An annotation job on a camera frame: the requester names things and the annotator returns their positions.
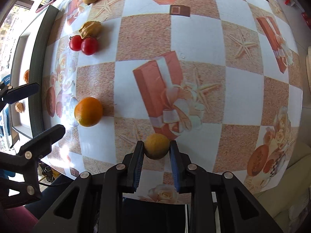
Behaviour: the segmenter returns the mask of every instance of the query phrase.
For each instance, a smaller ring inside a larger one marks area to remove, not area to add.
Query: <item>printed gift box pattern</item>
[[[205,107],[197,92],[219,86],[214,83],[198,89],[185,82],[175,51],[148,61],[133,73],[154,131],[170,140],[201,126]]]
[[[284,73],[288,66],[293,65],[292,51],[288,48],[285,39],[282,38],[279,28],[272,17],[258,17],[257,20],[269,40],[280,71]]]

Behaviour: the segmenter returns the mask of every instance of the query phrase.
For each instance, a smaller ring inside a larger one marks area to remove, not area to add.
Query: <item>mandarin orange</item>
[[[82,126],[94,126],[99,123],[103,116],[103,106],[96,98],[86,97],[75,107],[74,116]]]

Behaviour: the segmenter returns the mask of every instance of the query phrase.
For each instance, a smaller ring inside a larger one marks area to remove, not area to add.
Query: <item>red tomato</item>
[[[98,41],[94,37],[87,37],[82,41],[81,51],[85,55],[92,55],[98,51]]]
[[[73,51],[80,51],[82,41],[83,39],[80,37],[80,35],[75,35],[73,37],[70,37],[70,41],[69,41],[70,49]]]

